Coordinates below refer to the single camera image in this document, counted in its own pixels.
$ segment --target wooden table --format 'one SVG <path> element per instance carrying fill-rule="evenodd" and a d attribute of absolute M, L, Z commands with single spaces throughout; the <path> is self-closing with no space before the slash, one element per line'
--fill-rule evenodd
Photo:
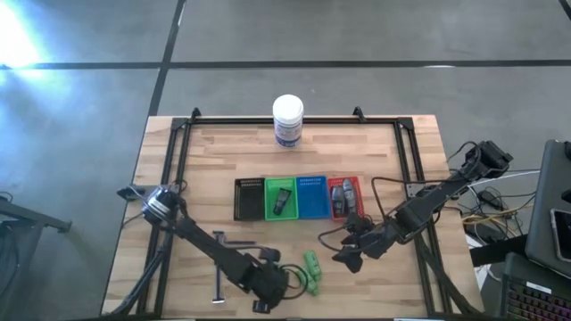
<path fill-rule="evenodd" d="M 426 178 L 449 175 L 435 116 L 414 116 L 418 147 Z M 145 131 L 134 183 L 156 185 L 172 117 L 151 117 Z M 409 163 L 412 164 L 407 146 Z M 175 154 L 173 172 L 178 156 Z M 302 145 L 284 149 L 276 145 L 271 125 L 193 126 L 186 159 L 183 196 L 190 216 L 205 231 L 223 230 L 228 240 L 251 240 L 279 249 L 282 262 L 302 264 L 302 254 L 314 250 L 323 270 L 320 295 L 304 294 L 285 300 L 269 316 L 252 313 L 253 294 L 247 295 L 224 280 L 226 302 L 212 304 L 215 268 L 192 244 L 175 239 L 163 317 L 423 317 L 426 315 L 414 245 L 394 245 L 381 259 L 365 258 L 362 270 L 352 274 L 330 258 L 333 252 L 321 246 L 317 234 L 339 226 L 330 220 L 235 222 L 234 180 L 242 177 L 326 175 L 357 176 L 365 211 L 380 220 L 370 179 L 373 176 L 401 178 L 393 129 L 384 125 L 305 125 Z M 385 210 L 404 199 L 400 184 L 377 185 Z M 132 202 L 125 218 L 140 211 Z M 482 301 L 458 213 L 443 211 L 436 225 L 444 268 L 451 280 L 477 309 Z M 145 263 L 151 226 L 143 219 L 129 223 L 120 234 L 103 312 L 119 305 L 140 277 Z M 338 245 L 344 232 L 328 238 Z M 439 295 L 432 278 L 434 299 Z M 150 300 L 153 299 L 152 287 Z"/>

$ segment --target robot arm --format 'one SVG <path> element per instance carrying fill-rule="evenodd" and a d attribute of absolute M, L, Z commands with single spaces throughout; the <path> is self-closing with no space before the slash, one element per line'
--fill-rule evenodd
<path fill-rule="evenodd" d="M 365 218 L 349 216 L 345 223 L 351 235 L 342 241 L 343 249 L 333 260 L 345 263 L 353 272 L 362 265 L 361 253 L 379 259 L 395 242 L 408 243 L 426 228 L 433 213 L 440 210 L 454 195 L 461 193 L 474 181 L 496 178 L 509 168 L 513 158 L 491 141 L 481 142 L 467 152 L 461 169 L 439 185 L 424 188 L 394 210 L 383 223 L 373 225 Z"/>

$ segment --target bottle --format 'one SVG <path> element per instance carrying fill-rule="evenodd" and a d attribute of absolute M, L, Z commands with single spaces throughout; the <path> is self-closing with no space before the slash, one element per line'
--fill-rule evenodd
<path fill-rule="evenodd" d="M 274 102 L 273 113 L 277 143 L 295 147 L 302 140 L 302 100 L 294 95 L 281 95 Z"/>

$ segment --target concrete floor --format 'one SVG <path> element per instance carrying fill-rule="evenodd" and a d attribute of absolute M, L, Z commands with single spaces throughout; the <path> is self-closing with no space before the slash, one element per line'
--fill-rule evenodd
<path fill-rule="evenodd" d="M 176 4 L 4 1 L 0 24 L 18 22 L 10 30 L 23 38 L 8 38 L 15 43 L 0 59 L 19 45 L 28 51 L 15 56 L 33 62 L 160 62 Z M 188 0 L 172 60 L 571 59 L 570 29 L 557 0 Z M 42 236 L 18 319 L 99 313 L 125 208 L 115 190 L 133 176 L 157 74 L 0 70 L 0 135 L 10 137 L 0 149 L 0 191 L 73 220 L 69 234 Z M 547 139 L 571 137 L 569 83 L 571 67 L 171 70 L 158 114 L 269 114 L 284 93 L 299 95 L 307 114 L 357 105 L 369 114 L 436 114 L 448 154 L 492 139 L 515 157 L 513 169 L 534 169 Z M 524 193 L 535 184 L 526 176 L 494 186 Z M 487 307 L 497 288 L 486 282 Z"/>

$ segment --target blue tray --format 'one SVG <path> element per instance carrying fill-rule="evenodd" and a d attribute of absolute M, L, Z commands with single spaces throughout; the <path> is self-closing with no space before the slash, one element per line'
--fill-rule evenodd
<path fill-rule="evenodd" d="M 295 183 L 299 219 L 331 218 L 326 177 L 297 177 Z"/>

